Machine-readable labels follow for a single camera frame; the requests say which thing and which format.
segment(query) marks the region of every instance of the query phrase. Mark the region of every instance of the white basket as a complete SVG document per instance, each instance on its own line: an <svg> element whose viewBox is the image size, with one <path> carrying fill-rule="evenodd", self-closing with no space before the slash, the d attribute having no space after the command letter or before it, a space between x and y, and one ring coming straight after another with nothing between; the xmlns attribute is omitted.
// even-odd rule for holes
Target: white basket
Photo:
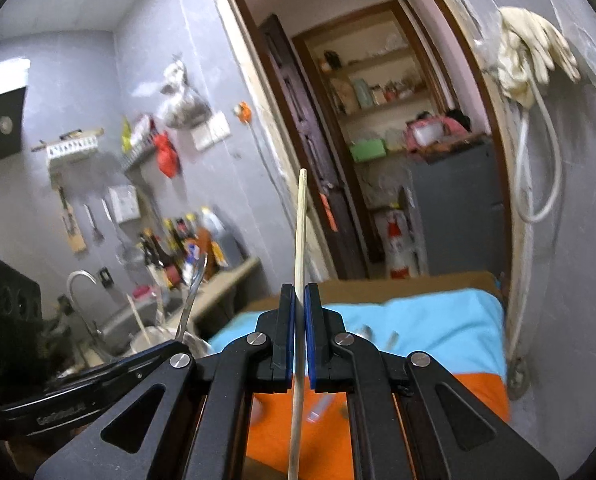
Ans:
<svg viewBox="0 0 596 480"><path fill-rule="evenodd" d="M98 138L96 136L68 139L46 147L47 168L51 173L56 168L65 164L86 158L98 151Z"/></svg>

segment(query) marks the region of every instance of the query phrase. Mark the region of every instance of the open door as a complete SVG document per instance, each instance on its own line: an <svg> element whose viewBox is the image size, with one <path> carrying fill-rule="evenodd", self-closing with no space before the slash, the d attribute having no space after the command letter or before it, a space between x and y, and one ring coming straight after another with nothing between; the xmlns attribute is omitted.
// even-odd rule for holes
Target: open door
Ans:
<svg viewBox="0 0 596 480"><path fill-rule="evenodd" d="M269 61L269 64L264 63L265 71L270 79L274 76L277 78L278 86L272 85L274 89L279 87L288 106L291 124L285 117L287 128L299 158L306 161L312 184L310 192L313 201L318 204L338 277L366 278L366 264L351 216L351 205L289 39L274 14L265 20L259 30L263 37L261 47L265 50L259 54ZM269 65L273 74L268 73Z"/></svg>

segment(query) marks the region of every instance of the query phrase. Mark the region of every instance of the white glove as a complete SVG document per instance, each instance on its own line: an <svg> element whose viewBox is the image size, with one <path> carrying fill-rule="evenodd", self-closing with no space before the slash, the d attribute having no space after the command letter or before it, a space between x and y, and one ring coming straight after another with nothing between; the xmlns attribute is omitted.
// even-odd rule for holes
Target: white glove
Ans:
<svg viewBox="0 0 596 480"><path fill-rule="evenodd" d="M498 51L498 79L504 95L526 108L533 106L534 97L525 60L532 61L538 84L548 84L548 71L554 70L556 64L562 67L571 81L580 80L577 61L568 43L551 23L534 12L518 7L501 7L500 14L502 36Z"/></svg>

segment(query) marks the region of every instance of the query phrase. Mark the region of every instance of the orange cloth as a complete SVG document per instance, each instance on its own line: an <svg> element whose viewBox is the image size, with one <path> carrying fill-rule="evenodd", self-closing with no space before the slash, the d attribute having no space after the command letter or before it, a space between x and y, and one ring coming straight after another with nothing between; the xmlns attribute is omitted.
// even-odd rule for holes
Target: orange cloth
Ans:
<svg viewBox="0 0 596 480"><path fill-rule="evenodd" d="M509 401L501 378L495 374L462 374L456 378L505 422L509 420ZM307 382L304 418L326 394L316 394ZM353 461L349 422L343 415L347 396L334 394L318 422L302 423L300 445L301 480L351 480ZM287 472L291 431L291 392L279 395L257 394L263 405L261 420L249 428L247 456L277 471Z"/></svg>

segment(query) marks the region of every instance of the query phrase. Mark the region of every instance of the black speaker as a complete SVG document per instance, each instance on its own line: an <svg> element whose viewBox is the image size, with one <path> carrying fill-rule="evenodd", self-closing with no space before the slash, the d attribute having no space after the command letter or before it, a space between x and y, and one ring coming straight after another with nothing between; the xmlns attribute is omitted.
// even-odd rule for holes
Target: black speaker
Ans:
<svg viewBox="0 0 596 480"><path fill-rule="evenodd" d="M0 260L0 402L33 393L46 381L42 331L40 286Z"/></svg>

